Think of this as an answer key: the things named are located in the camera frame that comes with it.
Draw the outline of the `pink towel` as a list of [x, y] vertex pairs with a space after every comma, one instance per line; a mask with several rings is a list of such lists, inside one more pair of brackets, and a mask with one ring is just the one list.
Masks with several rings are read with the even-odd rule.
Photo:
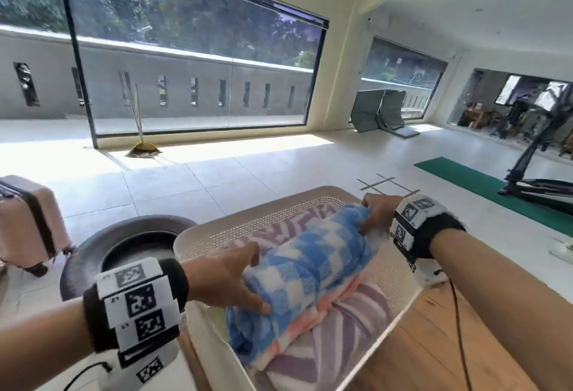
[[323, 322], [328, 311], [333, 308], [335, 301], [342, 301], [355, 293], [365, 277], [365, 271], [359, 272], [352, 279], [320, 297], [315, 305], [298, 315], [285, 331], [281, 332], [278, 337], [273, 338], [269, 347], [257, 355], [254, 361], [250, 361], [246, 365], [254, 367], [258, 371], [264, 370], [273, 359], [284, 353], [296, 338]]

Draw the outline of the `person's left hand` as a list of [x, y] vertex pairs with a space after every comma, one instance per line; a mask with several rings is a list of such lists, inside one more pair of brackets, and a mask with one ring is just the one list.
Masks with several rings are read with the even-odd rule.
[[260, 252], [256, 243], [241, 248], [219, 250], [182, 264], [189, 285], [187, 301], [200, 301], [208, 306], [231, 308], [234, 289], [246, 286], [243, 272], [259, 264]]

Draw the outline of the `black exercise machine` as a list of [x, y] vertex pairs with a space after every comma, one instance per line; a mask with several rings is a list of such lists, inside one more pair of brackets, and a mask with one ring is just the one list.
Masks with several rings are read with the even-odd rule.
[[573, 217], [573, 182], [525, 178], [526, 170], [536, 150], [541, 146], [546, 148], [558, 129], [573, 118], [573, 84], [566, 84], [559, 92], [548, 88], [543, 95], [551, 96], [555, 102], [552, 110], [548, 111], [548, 123], [508, 171], [505, 185], [497, 193], [503, 197], [519, 198]]

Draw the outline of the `white perforated plastic basket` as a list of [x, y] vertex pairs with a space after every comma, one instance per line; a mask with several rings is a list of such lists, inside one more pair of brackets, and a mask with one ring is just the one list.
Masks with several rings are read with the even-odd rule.
[[[174, 243], [176, 258], [181, 262], [194, 259], [259, 228], [325, 202], [332, 203], [338, 209], [351, 202], [360, 203], [360, 200], [339, 187], [321, 186], [254, 206], [185, 230]], [[405, 258], [391, 240], [381, 239], [378, 254], [367, 270], [367, 277], [382, 289], [394, 319], [367, 350], [351, 360], [351, 369], [332, 391], [351, 391], [351, 381], [422, 291]], [[203, 303], [190, 302], [185, 307], [180, 328], [182, 336], [178, 342], [197, 391], [258, 391], [227, 343], [222, 309], [216, 308], [210, 313]]]

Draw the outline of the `small black-framed window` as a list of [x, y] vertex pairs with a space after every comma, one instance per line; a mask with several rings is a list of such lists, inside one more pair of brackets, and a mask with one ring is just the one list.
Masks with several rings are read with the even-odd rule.
[[404, 91], [403, 119], [423, 119], [448, 64], [374, 37], [359, 89]]

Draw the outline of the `purple striped towel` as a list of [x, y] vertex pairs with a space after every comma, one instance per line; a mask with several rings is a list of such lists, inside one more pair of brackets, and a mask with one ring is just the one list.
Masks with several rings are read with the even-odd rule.
[[248, 243], [259, 246], [260, 258], [297, 237], [304, 231], [318, 225], [325, 218], [335, 214], [338, 209], [332, 202], [325, 202], [296, 212], [289, 217], [283, 216], [276, 222], [267, 223], [262, 228], [232, 240], [220, 247], [220, 250], [241, 248]]
[[257, 391], [335, 391], [393, 319], [379, 286], [361, 282], [349, 297], [334, 302], [321, 323], [252, 374]]

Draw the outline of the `blue checkered towel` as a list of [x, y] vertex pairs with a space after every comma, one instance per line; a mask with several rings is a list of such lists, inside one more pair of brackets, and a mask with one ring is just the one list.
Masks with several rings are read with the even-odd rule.
[[243, 365], [254, 361], [320, 297], [365, 271], [379, 249], [359, 233], [368, 215], [362, 205], [345, 205], [243, 272], [248, 289], [272, 309], [269, 315], [226, 309], [229, 345]]

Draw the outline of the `wrist marker tracker band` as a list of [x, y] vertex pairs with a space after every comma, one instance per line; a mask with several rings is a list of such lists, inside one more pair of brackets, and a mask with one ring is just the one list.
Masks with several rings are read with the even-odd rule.
[[445, 229], [466, 231], [452, 212], [428, 196], [405, 197], [395, 209], [390, 235], [422, 287], [436, 287], [447, 280], [430, 251], [434, 237]]
[[146, 257], [96, 276], [82, 295], [85, 320], [95, 352], [116, 351], [100, 391], [141, 391], [176, 360], [188, 294], [175, 258]]

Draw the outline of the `pink suitcase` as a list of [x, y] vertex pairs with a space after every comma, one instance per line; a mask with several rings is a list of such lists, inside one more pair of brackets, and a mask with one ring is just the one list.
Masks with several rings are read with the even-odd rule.
[[41, 278], [49, 260], [73, 249], [50, 188], [19, 176], [0, 177], [0, 263]]

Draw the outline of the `white flat floor object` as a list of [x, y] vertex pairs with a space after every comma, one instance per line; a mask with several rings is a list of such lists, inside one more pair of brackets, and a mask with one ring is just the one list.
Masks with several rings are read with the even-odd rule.
[[549, 248], [549, 253], [573, 265], [573, 237], [568, 237], [566, 240], [556, 240], [554, 245]]

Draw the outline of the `grey folded table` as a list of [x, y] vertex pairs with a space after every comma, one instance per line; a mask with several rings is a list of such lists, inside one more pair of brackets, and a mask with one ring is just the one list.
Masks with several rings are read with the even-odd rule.
[[383, 131], [403, 139], [420, 135], [405, 124], [402, 107], [404, 90], [360, 90], [356, 94], [350, 120], [358, 133]]

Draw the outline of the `person's right forearm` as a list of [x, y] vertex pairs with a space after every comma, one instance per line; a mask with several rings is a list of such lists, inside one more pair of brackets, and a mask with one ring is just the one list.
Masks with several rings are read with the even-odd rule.
[[443, 230], [430, 251], [539, 391], [573, 391], [573, 303], [462, 230]]

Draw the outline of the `right wrist marker tracker band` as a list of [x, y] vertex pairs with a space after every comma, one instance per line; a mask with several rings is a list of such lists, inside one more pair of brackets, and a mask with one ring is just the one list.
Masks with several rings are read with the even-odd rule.
[[428, 196], [405, 197], [395, 209], [390, 235], [422, 287], [436, 287], [447, 280], [430, 251], [434, 237], [445, 229], [466, 231], [452, 212]]

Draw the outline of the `person's left forearm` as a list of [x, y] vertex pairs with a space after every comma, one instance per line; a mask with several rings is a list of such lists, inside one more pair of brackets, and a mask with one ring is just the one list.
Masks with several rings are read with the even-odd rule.
[[0, 391], [35, 391], [95, 353], [82, 298], [0, 327]]

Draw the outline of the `straw broom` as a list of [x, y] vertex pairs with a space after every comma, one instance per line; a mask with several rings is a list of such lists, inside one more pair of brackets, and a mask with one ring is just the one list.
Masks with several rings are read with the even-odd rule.
[[162, 153], [162, 151], [152, 143], [144, 140], [143, 125], [139, 101], [138, 85], [135, 84], [133, 90], [133, 98], [131, 99], [131, 108], [135, 120], [136, 129], [138, 132], [138, 143], [130, 149], [125, 155], [127, 158], [154, 158]]

